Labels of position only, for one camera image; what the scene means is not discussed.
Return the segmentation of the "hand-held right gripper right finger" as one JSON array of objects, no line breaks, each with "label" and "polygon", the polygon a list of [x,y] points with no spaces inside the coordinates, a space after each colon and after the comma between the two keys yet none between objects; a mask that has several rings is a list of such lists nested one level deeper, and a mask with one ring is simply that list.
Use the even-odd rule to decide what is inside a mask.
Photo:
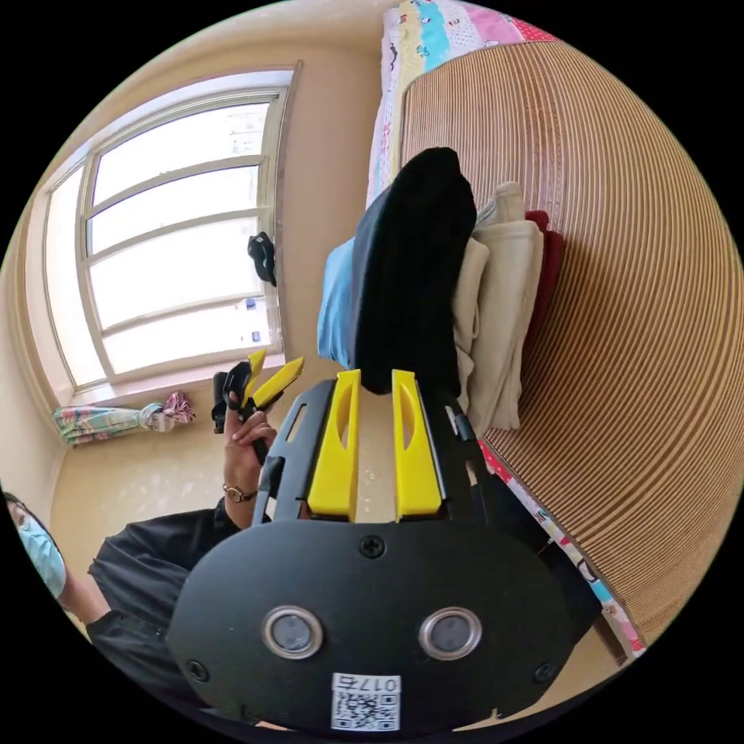
[{"label": "hand-held right gripper right finger", "polygon": [[415,375],[392,371],[396,520],[436,515],[439,481]]}]

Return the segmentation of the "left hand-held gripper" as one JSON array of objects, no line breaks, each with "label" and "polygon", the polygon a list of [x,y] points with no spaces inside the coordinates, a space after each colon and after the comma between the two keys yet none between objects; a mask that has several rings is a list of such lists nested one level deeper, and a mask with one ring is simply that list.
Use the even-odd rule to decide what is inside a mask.
[{"label": "left hand-held gripper", "polygon": [[259,408],[272,408],[285,391],[301,376],[305,358],[287,362],[255,391],[257,378],[266,359],[266,350],[251,353],[247,361],[238,362],[228,371],[219,371],[212,378],[211,418],[215,434],[223,434],[227,411],[240,418],[251,416]]}]

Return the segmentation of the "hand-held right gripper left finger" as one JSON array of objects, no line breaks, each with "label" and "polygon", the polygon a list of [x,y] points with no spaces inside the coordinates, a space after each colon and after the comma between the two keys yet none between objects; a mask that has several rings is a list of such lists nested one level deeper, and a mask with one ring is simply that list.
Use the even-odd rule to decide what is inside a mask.
[{"label": "hand-held right gripper left finger", "polygon": [[337,374],[319,438],[307,505],[315,517],[353,522],[359,473],[359,370]]}]

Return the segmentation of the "person's left hand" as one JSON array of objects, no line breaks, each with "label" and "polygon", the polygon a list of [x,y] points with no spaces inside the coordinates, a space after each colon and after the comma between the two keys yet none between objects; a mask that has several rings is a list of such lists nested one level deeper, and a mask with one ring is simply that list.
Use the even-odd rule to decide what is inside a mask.
[{"label": "person's left hand", "polygon": [[277,435],[265,412],[255,412],[243,420],[236,410],[226,411],[223,484],[245,496],[254,494],[260,479],[262,462],[256,445],[269,448]]}]

